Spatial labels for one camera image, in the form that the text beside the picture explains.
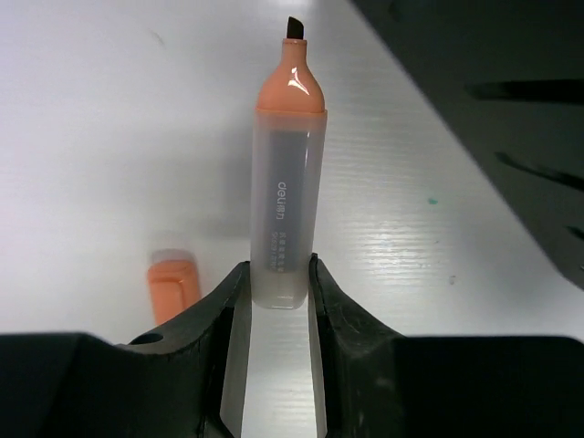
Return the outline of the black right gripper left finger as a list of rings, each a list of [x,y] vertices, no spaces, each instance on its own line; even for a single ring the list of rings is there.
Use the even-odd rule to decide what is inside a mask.
[[[113,345],[88,333],[1,338],[4,437],[238,437],[250,347],[238,264],[175,318]]]

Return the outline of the clear capped highlighter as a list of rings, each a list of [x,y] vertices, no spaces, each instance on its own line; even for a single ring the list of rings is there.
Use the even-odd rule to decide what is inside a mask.
[[[308,293],[328,113],[307,52],[304,26],[290,17],[255,105],[250,269],[262,308],[299,308]]]

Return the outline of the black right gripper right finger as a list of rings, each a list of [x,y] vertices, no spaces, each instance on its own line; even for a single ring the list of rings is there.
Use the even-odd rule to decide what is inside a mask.
[[[583,346],[558,336],[406,337],[312,257],[320,437],[580,437]]]

